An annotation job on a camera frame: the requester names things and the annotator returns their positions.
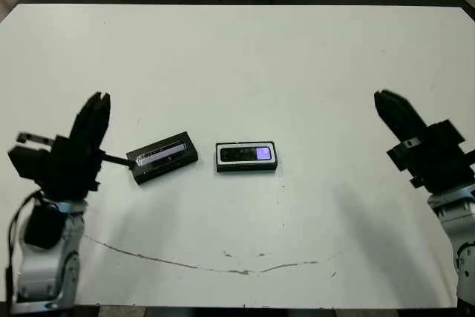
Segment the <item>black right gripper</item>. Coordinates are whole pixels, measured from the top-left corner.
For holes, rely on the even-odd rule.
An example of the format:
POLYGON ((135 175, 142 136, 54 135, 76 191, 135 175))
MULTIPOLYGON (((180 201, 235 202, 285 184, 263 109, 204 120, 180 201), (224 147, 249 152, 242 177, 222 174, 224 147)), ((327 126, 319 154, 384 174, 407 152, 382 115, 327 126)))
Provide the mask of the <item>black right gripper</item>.
POLYGON ((438 194, 474 182, 474 152, 450 120, 427 126, 413 106, 392 91, 374 93, 376 111, 400 142, 387 154, 399 171, 411 174, 414 188, 438 194))

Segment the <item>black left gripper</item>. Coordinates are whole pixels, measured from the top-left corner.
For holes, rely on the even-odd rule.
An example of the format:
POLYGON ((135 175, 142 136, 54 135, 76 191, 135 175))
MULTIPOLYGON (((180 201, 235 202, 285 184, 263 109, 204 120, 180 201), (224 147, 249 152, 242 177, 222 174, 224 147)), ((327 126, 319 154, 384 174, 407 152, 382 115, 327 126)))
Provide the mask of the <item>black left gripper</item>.
POLYGON ((70 138, 53 139, 20 132, 16 138, 16 171, 34 181, 45 197, 80 202, 98 190, 102 162, 129 167, 129 160, 108 155, 99 147, 108 129, 111 98, 96 92, 76 115, 70 138))

